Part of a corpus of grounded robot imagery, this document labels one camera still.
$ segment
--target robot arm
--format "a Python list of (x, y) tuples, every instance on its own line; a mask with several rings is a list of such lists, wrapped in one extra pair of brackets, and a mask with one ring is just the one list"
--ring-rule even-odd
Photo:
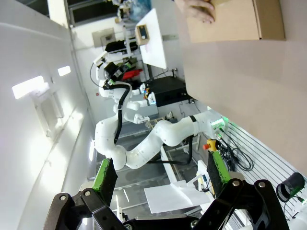
[(172, 124), (168, 121), (159, 121), (150, 134), (137, 147), (126, 151), (122, 146), (114, 144), (117, 116), (98, 122), (95, 130), (95, 148), (107, 158), (113, 159), (116, 170), (125, 165), (138, 169), (154, 157), (163, 144), (176, 146), (185, 138), (212, 130), (211, 121), (221, 118), (212, 110), (183, 118), (180, 122)]
[(100, 80), (100, 94), (103, 97), (113, 98), (117, 102), (115, 108), (116, 115), (97, 123), (95, 130), (95, 148), (105, 155), (112, 158), (116, 170), (123, 168), (125, 165), (132, 169), (142, 167), (151, 160), (159, 151), (163, 144), (176, 146), (185, 138), (191, 135), (197, 135), (205, 132), (208, 136), (214, 137), (210, 131), (212, 130), (211, 121), (221, 119), (219, 114), (215, 114), (212, 110), (205, 113), (183, 118), (180, 122), (172, 124), (168, 121), (160, 121), (153, 128), (151, 133), (137, 147), (131, 151), (126, 151), (124, 147), (117, 146), (116, 142), (121, 130), (122, 119), (125, 118), (134, 123), (141, 123), (148, 120), (140, 115), (135, 115), (134, 119), (129, 119), (125, 114), (127, 107), (134, 110), (150, 104), (155, 104), (154, 93), (148, 95), (147, 99), (140, 102), (129, 102), (132, 88), (129, 84), (120, 82), (126, 67), (114, 68), (114, 64), (107, 63), (107, 53), (103, 53), (101, 58), (94, 61), (99, 68), (103, 66), (108, 72), (108, 79)]

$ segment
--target table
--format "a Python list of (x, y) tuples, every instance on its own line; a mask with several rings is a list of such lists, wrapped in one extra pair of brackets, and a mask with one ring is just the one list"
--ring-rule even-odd
[(281, 7), (287, 41), (197, 44), (176, 9), (185, 80), (190, 96), (307, 175), (307, 1), (281, 0)]

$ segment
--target cardboard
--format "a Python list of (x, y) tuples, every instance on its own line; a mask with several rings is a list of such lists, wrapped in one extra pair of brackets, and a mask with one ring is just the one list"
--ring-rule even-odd
[(139, 46), (149, 42), (149, 33), (146, 25), (138, 25), (135, 27), (136, 40)]
[(212, 24), (187, 18), (191, 42), (284, 40), (279, 0), (212, 0)]

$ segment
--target black box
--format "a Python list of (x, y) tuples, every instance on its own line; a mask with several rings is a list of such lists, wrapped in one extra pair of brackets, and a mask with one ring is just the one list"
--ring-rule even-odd
[(154, 79), (147, 86), (155, 94), (157, 107), (191, 98), (187, 93), (185, 82), (178, 78), (165, 77)]

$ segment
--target wire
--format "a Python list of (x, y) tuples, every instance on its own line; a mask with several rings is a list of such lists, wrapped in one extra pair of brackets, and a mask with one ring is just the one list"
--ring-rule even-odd
[(180, 114), (181, 114), (183, 117), (186, 117), (186, 113), (183, 112), (183, 111), (181, 110), (181, 107), (180, 107), (181, 105), (183, 105), (183, 102), (181, 102), (181, 103), (179, 104)]
[(92, 68), (93, 68), (93, 66), (94, 66), (94, 63), (92, 63), (91, 68), (90, 68), (90, 79), (91, 79), (92, 83), (94, 83), (94, 85), (96, 85), (96, 86), (102, 88), (102, 86), (100, 86), (100, 85), (98, 85), (96, 82), (94, 82), (94, 80), (93, 80), (93, 78), (92, 78)]
[(284, 214), (284, 217), (286, 218), (286, 220), (289, 220), (289, 218), (287, 218), (286, 215), (285, 215), (285, 213), (284, 213), (284, 211), (285, 211), (285, 209), (286, 209), (286, 204), (287, 204), (287, 202), (288, 202), (288, 201), (286, 201), (285, 204), (284, 204), (284, 206), (283, 206), (283, 214)]
[(236, 148), (234, 149), (232, 149), (231, 146), (226, 143), (223, 138), (221, 138), (220, 140), (224, 143), (224, 145), (226, 145), (220, 146), (220, 153), (229, 171), (236, 171), (236, 166), (246, 172), (252, 171), (254, 169), (255, 163), (252, 158), (248, 156), (245, 152), (243, 152), (239, 148), (239, 146), (233, 141), (233, 139), (232, 141), (236, 146)]
[(299, 197), (299, 196), (296, 196), (296, 195), (295, 195), (294, 197), (297, 198), (299, 202), (301, 202), (301, 203), (304, 202), (304, 199), (303, 199), (303, 198), (301, 198), (301, 197)]
[(118, 126), (117, 126), (117, 131), (115, 134), (115, 138), (114, 138), (114, 143), (116, 144), (121, 132), (121, 128), (122, 128), (122, 106), (124, 104), (124, 101), (127, 97), (127, 95), (129, 94), (130, 91), (130, 86), (126, 85), (126, 84), (117, 84), (117, 85), (110, 85), (109, 86), (109, 90), (113, 90), (113, 89), (125, 89), (125, 92), (123, 93), (122, 97), (120, 98), (119, 102), (118, 102)]
[(203, 192), (205, 192), (205, 193), (206, 193), (206, 192), (210, 192), (211, 195), (214, 197), (213, 193), (210, 191), (210, 188), (211, 188), (212, 186), (209, 187), (210, 180), (211, 180), (211, 178), (209, 178), (209, 181), (208, 181), (208, 183), (207, 183), (207, 187), (203, 190)]
[(194, 101), (194, 105), (197, 108), (198, 112), (201, 113), (200, 109), (197, 107), (196, 102)]
[(177, 165), (188, 165), (192, 161), (193, 156), (193, 135), (189, 136), (189, 157), (187, 159), (187, 162), (181, 162), (181, 161), (148, 161), (148, 164), (177, 164)]
[(153, 79), (155, 79), (155, 78), (157, 78), (157, 77), (159, 77), (159, 76), (161, 76), (161, 75), (163, 75), (163, 74), (167, 77), (166, 73), (168, 73), (168, 72), (173, 72), (173, 71), (172, 71), (172, 70), (169, 70), (169, 69), (167, 68), (167, 70), (164, 72), (164, 70), (162, 69), (162, 73), (159, 73), (158, 75), (154, 76)]

